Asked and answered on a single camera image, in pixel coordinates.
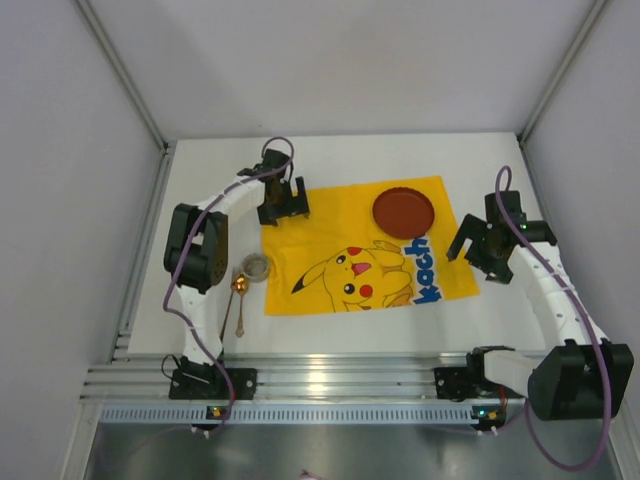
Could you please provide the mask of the red round plate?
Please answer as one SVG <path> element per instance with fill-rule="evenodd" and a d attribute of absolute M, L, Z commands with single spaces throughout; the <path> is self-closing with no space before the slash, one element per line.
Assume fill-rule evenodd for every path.
<path fill-rule="evenodd" d="M 384 233 L 399 240 L 422 237 L 436 218 L 432 202 L 423 193 L 408 187 L 394 187 L 379 194 L 374 200 L 372 215 Z"/>

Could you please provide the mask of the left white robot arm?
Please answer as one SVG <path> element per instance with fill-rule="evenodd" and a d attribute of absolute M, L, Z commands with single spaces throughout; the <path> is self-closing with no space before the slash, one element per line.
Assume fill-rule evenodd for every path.
<path fill-rule="evenodd" d="M 222 191 L 195 205 L 174 208 L 163 256 L 170 283 L 162 308 L 185 324 L 187 360 L 220 364 L 223 343 L 209 290 L 226 276 L 231 226 L 252 211 L 262 226 L 310 214 L 304 179 L 294 177 L 293 169 L 292 151 L 264 145 L 261 161 L 240 170 Z"/>

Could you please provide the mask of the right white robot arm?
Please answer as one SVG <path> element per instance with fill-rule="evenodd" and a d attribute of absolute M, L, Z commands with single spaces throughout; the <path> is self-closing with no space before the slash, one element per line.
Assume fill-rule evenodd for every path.
<path fill-rule="evenodd" d="M 517 393 L 543 421 L 617 415 L 634 366 L 629 346 L 611 342 L 585 312 L 556 237 L 546 222 L 528 220 L 519 192 L 491 193 L 484 202 L 486 217 L 464 217 L 447 258 L 463 256 L 487 280 L 518 285 L 546 354 L 537 361 L 512 347 L 476 347 L 466 356 L 470 381 Z"/>

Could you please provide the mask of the small clear glass cup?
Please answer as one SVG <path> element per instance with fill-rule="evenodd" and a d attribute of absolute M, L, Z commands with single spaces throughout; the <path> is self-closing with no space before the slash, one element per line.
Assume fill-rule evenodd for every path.
<path fill-rule="evenodd" d="M 269 258 L 262 253 L 249 254 L 241 262 L 241 272 L 250 282 L 261 283 L 269 276 Z"/>

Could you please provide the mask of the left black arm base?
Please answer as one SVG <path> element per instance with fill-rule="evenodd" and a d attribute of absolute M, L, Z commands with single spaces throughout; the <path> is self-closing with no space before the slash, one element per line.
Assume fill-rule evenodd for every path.
<path fill-rule="evenodd" d="M 230 368 L 227 371 L 236 400 L 252 400 L 257 389 L 258 371 L 253 368 Z M 168 397 L 171 400 L 230 400 L 231 390 L 215 367 L 202 372 L 176 369 Z"/>

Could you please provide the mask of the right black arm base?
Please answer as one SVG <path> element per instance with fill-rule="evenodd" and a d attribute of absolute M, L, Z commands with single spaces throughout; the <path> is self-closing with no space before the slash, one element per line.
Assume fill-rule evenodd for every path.
<path fill-rule="evenodd" d="M 466 367 L 437 367 L 433 370 L 437 398 L 453 402 L 469 399 L 520 399 L 521 395 L 497 384 L 481 380 Z"/>

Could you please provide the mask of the yellow Pikachu placemat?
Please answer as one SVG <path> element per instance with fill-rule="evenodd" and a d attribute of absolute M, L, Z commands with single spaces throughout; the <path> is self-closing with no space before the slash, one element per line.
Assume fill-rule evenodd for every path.
<path fill-rule="evenodd" d="M 431 202 L 435 221 L 425 234 L 395 239 L 375 223 L 375 200 L 393 188 Z M 471 267 L 446 257 L 457 223 L 441 177 L 314 189 L 308 200 L 308 216 L 262 229 L 271 262 L 267 315 L 365 312 L 479 294 Z"/>

